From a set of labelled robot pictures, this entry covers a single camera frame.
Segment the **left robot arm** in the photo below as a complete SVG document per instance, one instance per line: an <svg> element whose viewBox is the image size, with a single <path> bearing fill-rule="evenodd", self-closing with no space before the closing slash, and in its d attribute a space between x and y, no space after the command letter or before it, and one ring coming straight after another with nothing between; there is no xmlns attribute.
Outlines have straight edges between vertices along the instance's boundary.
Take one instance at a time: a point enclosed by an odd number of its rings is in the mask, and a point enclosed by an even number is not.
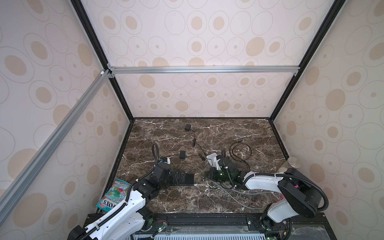
<svg viewBox="0 0 384 240"><path fill-rule="evenodd" d="M108 213L85 228L76 226L69 240L125 240L143 228L149 217L142 213L148 202L171 184L171 165L160 159L157 143L152 144L154 167L127 190L125 198Z"/></svg>

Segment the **black network switch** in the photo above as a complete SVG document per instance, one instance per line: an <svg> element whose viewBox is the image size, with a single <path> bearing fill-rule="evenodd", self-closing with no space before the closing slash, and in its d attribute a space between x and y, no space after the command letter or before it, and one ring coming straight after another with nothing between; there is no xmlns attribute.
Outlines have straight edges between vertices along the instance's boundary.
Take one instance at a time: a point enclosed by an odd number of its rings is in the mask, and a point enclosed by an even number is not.
<svg viewBox="0 0 384 240"><path fill-rule="evenodd" d="M172 174L171 186L193 186L194 174L187 174L181 171L175 171Z"/></svg>

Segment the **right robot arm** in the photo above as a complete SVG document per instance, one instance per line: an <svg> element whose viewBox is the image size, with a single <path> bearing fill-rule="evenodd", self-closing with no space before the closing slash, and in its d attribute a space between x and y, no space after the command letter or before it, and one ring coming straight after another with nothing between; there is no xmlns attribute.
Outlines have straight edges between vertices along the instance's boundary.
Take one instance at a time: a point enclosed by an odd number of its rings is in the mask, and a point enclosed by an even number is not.
<svg viewBox="0 0 384 240"><path fill-rule="evenodd" d="M280 173L240 171L225 154L207 156L209 178L219 184L229 183L234 190L264 190L283 195L283 199L265 208L260 222L265 229L295 216L314 218L329 207L326 193L300 171L288 168Z"/></svg>

